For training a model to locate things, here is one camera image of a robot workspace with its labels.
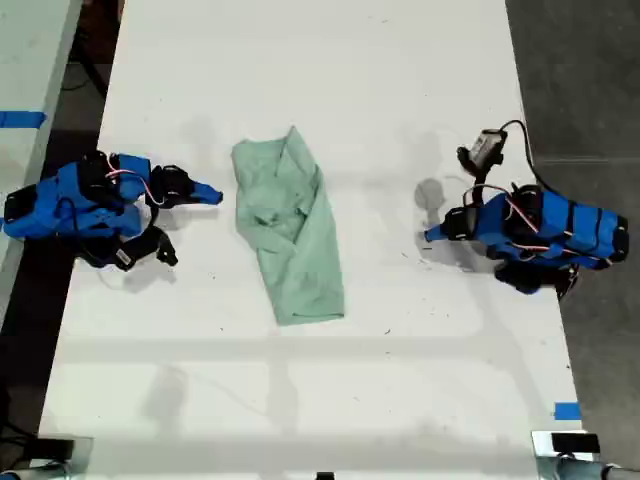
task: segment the white table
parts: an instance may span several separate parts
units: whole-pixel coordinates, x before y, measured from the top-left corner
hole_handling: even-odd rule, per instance
[[[7,194],[40,178],[81,5],[82,0],[0,2],[0,110],[48,117],[39,130],[0,129],[0,205]],[[22,243],[0,234],[0,326],[21,258]]]
[[[41,434],[94,437],[92,479],[537,478],[530,431],[580,427],[552,415],[576,399],[555,293],[414,241],[417,183],[444,216],[472,184],[456,148],[521,114],[499,0],[130,0],[100,147],[225,202],[161,218],[173,270],[77,263]],[[347,316],[278,328],[230,151],[291,125],[326,176]],[[491,181],[530,182],[523,152],[514,133]]]

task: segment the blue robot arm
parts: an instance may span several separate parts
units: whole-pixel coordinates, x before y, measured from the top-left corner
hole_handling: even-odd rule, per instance
[[[513,192],[485,183],[489,170],[502,163],[505,127],[484,130],[471,150],[460,148],[462,166],[475,178],[473,202],[454,208],[445,221],[425,232],[429,242],[476,240],[487,256],[503,260],[496,277],[524,293],[554,285],[562,297],[575,283],[580,266],[600,270],[623,261],[629,250],[626,218],[606,209],[583,205],[544,185],[516,187]],[[516,121],[528,139],[524,124]],[[502,192],[486,204],[483,188]]]
[[[144,229],[134,205],[141,195],[151,209],[151,221]],[[114,263],[129,270],[153,252],[175,265],[168,236],[154,225],[159,209],[190,203],[217,205],[222,198],[221,192],[192,180],[175,165],[152,170],[146,158],[107,157],[97,151],[8,195],[4,231],[14,238],[72,239],[78,255],[96,267]]]

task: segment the cloth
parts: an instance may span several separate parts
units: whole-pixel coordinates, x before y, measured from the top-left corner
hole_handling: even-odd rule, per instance
[[[256,251],[280,325],[344,316],[336,227],[322,172],[295,127],[233,148],[238,232]]]

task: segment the blue tape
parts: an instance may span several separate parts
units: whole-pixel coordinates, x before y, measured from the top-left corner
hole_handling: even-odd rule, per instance
[[[577,402],[556,402],[556,420],[581,420],[580,404]]]
[[[40,128],[46,118],[43,112],[0,111],[0,128]]]

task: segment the cable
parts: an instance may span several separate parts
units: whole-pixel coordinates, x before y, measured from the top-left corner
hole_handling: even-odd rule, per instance
[[[62,204],[62,202],[67,202],[71,207],[71,218],[73,221],[73,231],[75,233],[74,238],[78,243],[78,246],[82,249],[84,253],[86,253],[89,257],[91,257],[96,262],[97,265],[102,265],[103,267],[107,265],[108,263],[107,260],[96,257],[93,253],[91,253],[87,249],[84,242],[80,239],[80,229],[78,228],[78,211],[76,210],[76,205],[75,203],[73,203],[73,200],[71,200],[69,197],[62,197],[60,200],[58,200],[58,203],[56,203],[56,208],[54,210],[58,210],[58,207],[60,206],[60,204]]]
[[[25,447],[27,444],[23,443],[21,440],[25,440],[25,439],[22,437],[0,438],[0,443],[10,443],[12,445]]]
[[[525,153],[525,156],[527,157],[527,163],[529,164],[529,168],[531,169],[533,176],[536,178],[538,183],[542,185],[544,188],[546,188],[550,192],[558,194],[558,191],[554,188],[551,188],[549,184],[545,182],[544,179],[540,176],[536,168],[533,166],[533,160],[531,159],[531,144],[529,143],[529,135],[527,134],[527,127],[525,126],[524,122],[522,120],[509,120],[507,123],[505,123],[499,128],[499,131],[504,132],[507,127],[513,124],[519,125],[520,129],[522,130],[522,136],[524,137],[524,153]]]
[[[494,190],[499,190],[501,192],[505,193],[505,199],[507,200],[507,203],[510,205],[510,207],[516,211],[516,213],[518,215],[520,215],[520,217],[522,217],[522,220],[524,220],[524,222],[529,226],[529,228],[531,228],[531,230],[533,230],[535,233],[538,233],[538,227],[536,227],[533,222],[531,220],[529,220],[529,217],[527,217],[525,215],[525,213],[520,209],[520,207],[518,207],[514,202],[513,199],[511,198],[511,194],[509,193],[509,191],[506,188],[502,188],[502,187],[498,187],[497,185],[491,185],[489,183],[478,183],[477,185],[474,185],[471,188],[468,188],[463,194],[462,194],[462,204],[466,207],[467,206],[467,194],[471,191],[473,191],[476,188],[483,188],[483,187],[487,187],[487,188],[493,188]]]
[[[86,79],[84,82],[78,84],[78,85],[74,85],[73,87],[62,87],[60,88],[61,91],[63,92],[74,92],[76,90],[80,90],[82,87],[85,87],[89,84],[91,80],[90,79]]]
[[[164,198],[162,199],[162,202],[158,202],[154,197],[153,194],[151,193],[151,188],[149,187],[149,185],[147,184],[146,180],[144,179],[144,177],[142,175],[140,175],[138,172],[134,172],[133,170],[126,170],[126,169],[120,169],[120,170],[116,170],[113,165],[111,164],[111,160],[109,159],[109,157],[107,157],[107,165],[109,165],[109,169],[111,170],[109,173],[107,173],[106,177],[107,178],[111,178],[115,175],[122,175],[123,173],[128,173],[130,175],[135,175],[136,177],[138,177],[140,179],[140,181],[142,182],[142,184],[144,185],[144,189],[147,192],[147,195],[149,195],[149,198],[151,199],[151,201],[153,203],[155,203],[156,205],[160,206],[162,204],[164,204]]]
[[[18,433],[24,435],[25,437],[29,437],[29,438],[36,438],[37,437],[37,435],[34,435],[31,432],[27,432],[26,430],[18,427],[15,423],[10,422],[8,420],[6,422],[4,422],[4,426],[10,428],[14,432],[18,432]]]

